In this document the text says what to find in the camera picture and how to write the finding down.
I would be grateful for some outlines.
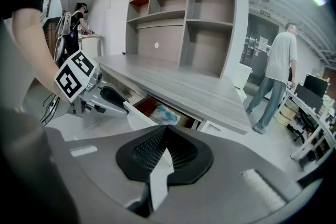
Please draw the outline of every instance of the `cardboard box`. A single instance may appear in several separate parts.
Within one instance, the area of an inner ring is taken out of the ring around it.
[[[281,114],[281,111],[280,113],[275,117],[275,119],[277,120],[278,123],[280,123],[281,125],[283,126],[287,126],[291,121],[292,119],[289,119],[287,117],[285,117],[284,115]]]
[[[285,106],[288,107],[289,109],[292,109],[295,112],[299,111],[299,106],[290,99],[286,101]]]
[[[296,113],[296,111],[293,111],[292,109],[287,107],[286,104],[281,109],[281,114],[291,120],[295,117]]]

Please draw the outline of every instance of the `door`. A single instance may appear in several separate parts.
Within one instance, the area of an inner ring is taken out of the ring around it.
[[[264,79],[267,63],[267,52],[275,37],[279,33],[279,26],[258,16],[248,15],[247,35],[240,63],[252,68],[248,82],[260,86]]]

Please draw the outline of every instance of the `sneaker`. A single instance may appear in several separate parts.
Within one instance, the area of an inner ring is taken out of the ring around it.
[[[255,130],[256,132],[258,132],[259,134],[265,134],[266,133],[266,130],[265,128],[260,128],[258,126],[258,123],[256,125],[253,126],[253,130]]]

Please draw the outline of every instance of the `wooden desk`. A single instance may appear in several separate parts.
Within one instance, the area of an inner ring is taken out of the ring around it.
[[[110,75],[121,76],[141,90],[240,134],[250,130],[243,104],[231,82],[176,63],[140,55],[110,55],[95,60]]]

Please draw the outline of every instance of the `robotic hand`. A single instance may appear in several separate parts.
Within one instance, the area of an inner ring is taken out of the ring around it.
[[[102,72],[82,50],[64,62],[54,80],[71,103],[68,113],[80,118],[92,110],[117,118],[128,114],[123,106],[125,96],[103,81]]]

